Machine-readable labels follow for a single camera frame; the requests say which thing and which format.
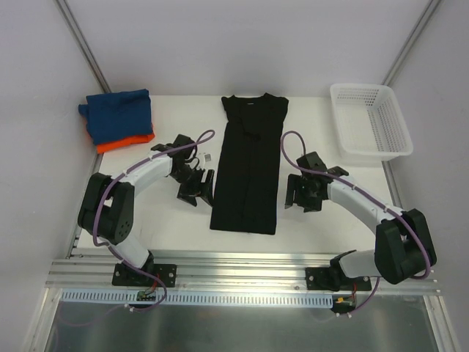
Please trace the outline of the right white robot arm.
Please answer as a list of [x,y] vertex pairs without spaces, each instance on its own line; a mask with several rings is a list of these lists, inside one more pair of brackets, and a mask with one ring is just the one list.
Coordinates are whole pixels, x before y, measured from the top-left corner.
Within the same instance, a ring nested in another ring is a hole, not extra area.
[[[213,181],[217,180],[214,171],[190,166],[191,161],[189,153],[178,152],[172,162],[171,176],[180,184],[177,197],[192,206],[198,199],[211,206],[211,230],[275,234],[277,180],[268,183],[266,177],[261,177],[251,189],[243,191],[241,186],[248,177],[237,166],[227,175],[228,189],[213,191]],[[321,211],[324,201],[331,201],[375,235],[373,250],[344,252],[331,259],[327,267],[309,269],[309,289],[337,292],[367,277],[396,285],[408,278],[424,279],[429,275],[437,256],[422,212],[387,207],[358,187],[345,169],[327,168],[316,152],[304,153],[292,166],[299,174],[287,178],[286,208],[297,205],[313,213]]]

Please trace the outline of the black t shirt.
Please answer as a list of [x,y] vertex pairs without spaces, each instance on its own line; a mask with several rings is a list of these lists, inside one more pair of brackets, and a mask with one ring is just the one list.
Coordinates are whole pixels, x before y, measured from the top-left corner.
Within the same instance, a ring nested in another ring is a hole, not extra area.
[[274,235],[280,143],[289,101],[265,93],[221,99],[226,128],[210,229]]

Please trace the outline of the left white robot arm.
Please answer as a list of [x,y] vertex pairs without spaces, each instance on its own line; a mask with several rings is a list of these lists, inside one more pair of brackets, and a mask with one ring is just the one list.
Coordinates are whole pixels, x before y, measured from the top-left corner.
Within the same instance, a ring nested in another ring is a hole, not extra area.
[[157,181],[171,177],[179,184],[177,199],[194,207],[197,199],[213,204],[215,171],[203,169],[198,146],[215,136],[205,131],[197,140],[179,134],[172,143],[157,144],[148,156],[114,175],[94,173],[87,183],[78,214],[78,226],[86,230],[96,247],[105,246],[129,267],[138,285],[154,275],[152,254],[132,233],[135,198]]

